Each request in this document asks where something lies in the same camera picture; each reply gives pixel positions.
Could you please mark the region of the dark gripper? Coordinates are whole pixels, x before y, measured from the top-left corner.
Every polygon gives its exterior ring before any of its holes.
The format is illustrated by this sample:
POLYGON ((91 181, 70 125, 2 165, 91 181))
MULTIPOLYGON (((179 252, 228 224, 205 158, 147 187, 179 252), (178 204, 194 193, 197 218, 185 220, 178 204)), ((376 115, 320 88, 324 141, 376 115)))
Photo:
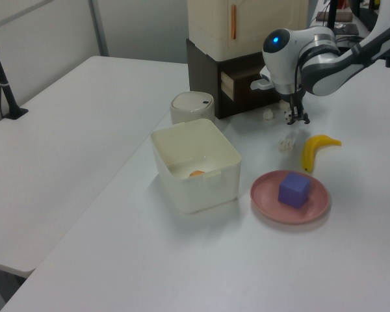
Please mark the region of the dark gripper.
POLYGON ((296 121, 296 103, 297 103, 297 110, 298 110, 298 116, 300 119, 304 119, 305 110, 302 104, 302 99, 305 95, 305 91, 299 88, 296 93, 286 94, 280 91, 277 91, 280 98, 290 105, 290 112, 287 113, 287 121, 288 122, 295 122, 296 121))

